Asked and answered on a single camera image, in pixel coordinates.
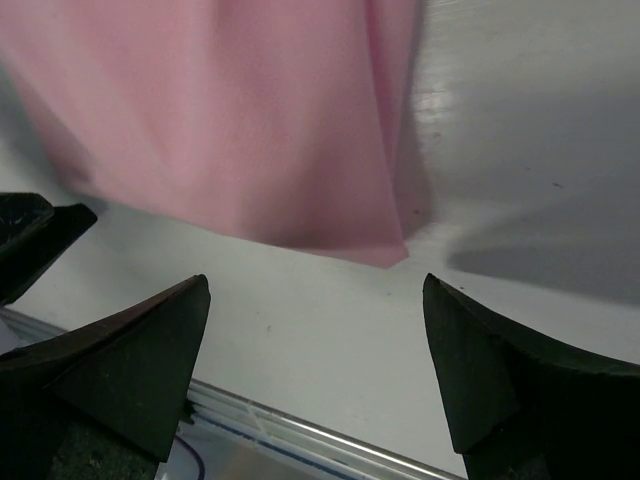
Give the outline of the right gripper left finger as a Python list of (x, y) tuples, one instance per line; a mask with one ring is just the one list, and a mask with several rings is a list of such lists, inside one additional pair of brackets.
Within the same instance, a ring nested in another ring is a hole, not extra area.
[(167, 461), (210, 307), (193, 276), (1, 357), (4, 479), (152, 479)]

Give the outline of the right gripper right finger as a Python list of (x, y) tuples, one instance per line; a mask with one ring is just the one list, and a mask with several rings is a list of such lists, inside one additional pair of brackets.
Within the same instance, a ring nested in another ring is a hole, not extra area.
[(638, 478), (638, 365), (521, 325), (434, 275), (423, 312), (469, 478)]

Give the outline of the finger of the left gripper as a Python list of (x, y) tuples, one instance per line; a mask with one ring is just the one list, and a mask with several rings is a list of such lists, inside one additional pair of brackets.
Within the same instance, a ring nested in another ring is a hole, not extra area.
[(36, 193), (1, 195), (1, 304), (16, 302), (97, 221), (83, 204)]

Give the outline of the pink t shirt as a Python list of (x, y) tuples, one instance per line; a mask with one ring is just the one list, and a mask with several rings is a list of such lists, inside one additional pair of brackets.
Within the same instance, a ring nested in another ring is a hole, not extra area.
[(74, 190), (361, 264), (407, 255), (414, 1), (5, 1), (1, 59)]

